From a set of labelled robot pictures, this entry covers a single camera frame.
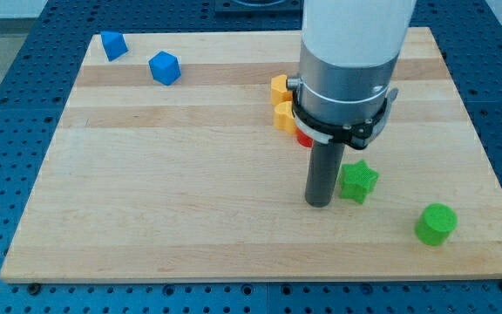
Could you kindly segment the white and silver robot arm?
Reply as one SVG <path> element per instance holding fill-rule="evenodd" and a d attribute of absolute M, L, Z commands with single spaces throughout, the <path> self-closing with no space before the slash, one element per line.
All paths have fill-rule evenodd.
<path fill-rule="evenodd" d="M 300 104 L 315 119 L 357 124 L 382 107 L 415 0 L 303 5 Z"/>

